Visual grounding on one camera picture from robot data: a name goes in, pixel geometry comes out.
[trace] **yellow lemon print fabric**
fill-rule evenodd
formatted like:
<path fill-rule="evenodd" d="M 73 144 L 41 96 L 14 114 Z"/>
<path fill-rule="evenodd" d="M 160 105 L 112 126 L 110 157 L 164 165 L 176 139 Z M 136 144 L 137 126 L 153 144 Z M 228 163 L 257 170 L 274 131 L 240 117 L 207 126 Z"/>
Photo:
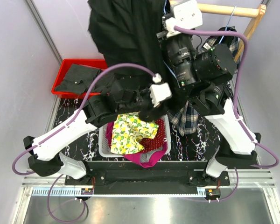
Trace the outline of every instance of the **yellow lemon print fabric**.
<path fill-rule="evenodd" d="M 111 152 L 126 155 L 144 149 L 139 143 L 143 138 L 155 138 L 159 126 L 139 119 L 138 113 L 120 114 L 112 130 Z"/>

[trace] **white plastic basket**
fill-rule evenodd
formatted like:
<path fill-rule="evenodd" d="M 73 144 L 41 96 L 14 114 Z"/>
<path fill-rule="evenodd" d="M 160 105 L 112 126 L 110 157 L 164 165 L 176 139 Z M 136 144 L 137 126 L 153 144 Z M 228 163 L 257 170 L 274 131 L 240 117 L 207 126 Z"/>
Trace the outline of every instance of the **white plastic basket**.
<path fill-rule="evenodd" d="M 166 154 L 168 154 L 171 150 L 171 136 L 170 136 L 169 120 L 168 120 L 167 115 L 162 117 L 162 119 L 163 119 L 164 125 L 165 125 L 165 135 L 167 138 L 167 145 L 168 145 Z M 104 125 L 99 129 L 99 132 L 98 132 L 98 152 L 99 152 L 99 154 L 103 157 L 123 157 L 122 155 L 111 153 L 111 149 L 108 145 L 108 140 L 106 138 L 106 130 L 107 130 L 107 125 Z"/>

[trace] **red plastic basket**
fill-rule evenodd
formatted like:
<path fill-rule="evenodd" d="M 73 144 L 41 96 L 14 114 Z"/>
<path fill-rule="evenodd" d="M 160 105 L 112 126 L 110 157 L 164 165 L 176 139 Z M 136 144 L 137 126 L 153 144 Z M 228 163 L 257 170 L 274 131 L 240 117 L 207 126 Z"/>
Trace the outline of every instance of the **red plastic basket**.
<path fill-rule="evenodd" d="M 69 98 L 69 99 L 83 99 L 86 93 L 83 93 L 82 95 L 77 95 L 75 93 L 70 93 L 70 92 L 60 92 L 60 91 L 55 91 L 55 87 L 60 85 L 62 82 L 63 78 L 65 77 L 65 74 L 67 71 L 70 69 L 70 66 L 72 64 L 80 64 L 80 65 L 88 65 L 91 67 L 99 68 L 99 69 L 106 69 L 107 64 L 105 60 L 103 59 L 64 59 L 62 61 L 62 64 L 60 66 L 58 75 L 56 77 L 56 80 L 54 82 L 53 88 L 52 88 L 52 93 L 54 95 L 57 95 L 59 98 Z M 90 93 L 89 97 L 98 95 L 100 94 L 99 92 L 92 92 Z"/>

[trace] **cable tie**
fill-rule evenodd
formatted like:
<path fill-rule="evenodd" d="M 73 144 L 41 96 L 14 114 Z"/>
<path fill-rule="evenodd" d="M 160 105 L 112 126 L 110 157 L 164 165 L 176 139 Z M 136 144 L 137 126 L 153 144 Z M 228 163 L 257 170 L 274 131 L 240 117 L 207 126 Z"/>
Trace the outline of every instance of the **cable tie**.
<path fill-rule="evenodd" d="M 239 116 L 238 119 L 236 119 L 236 121 L 239 121 L 239 120 L 243 120 L 244 118 L 242 116 Z"/>

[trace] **pink cloth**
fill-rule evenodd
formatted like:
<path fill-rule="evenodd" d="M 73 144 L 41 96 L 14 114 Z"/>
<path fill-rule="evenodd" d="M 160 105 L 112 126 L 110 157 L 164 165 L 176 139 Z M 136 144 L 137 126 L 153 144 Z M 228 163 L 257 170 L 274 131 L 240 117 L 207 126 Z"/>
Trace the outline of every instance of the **pink cloth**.
<path fill-rule="evenodd" d="M 111 122 L 107 125 L 107 130 L 106 130 L 106 138 L 108 140 L 108 145 L 111 145 L 112 142 L 112 131 L 113 131 L 113 126 L 114 122 Z M 162 156 L 166 153 L 168 149 L 168 144 L 165 141 L 163 143 L 163 149 L 161 151 L 155 152 L 149 159 L 149 162 L 140 162 L 141 154 L 142 153 L 135 153 L 135 154 L 130 154 L 130 155 L 123 155 L 126 159 L 129 161 L 132 161 L 139 166 L 142 166 L 143 168 L 149 168 L 153 167 L 159 160 L 162 158 Z"/>

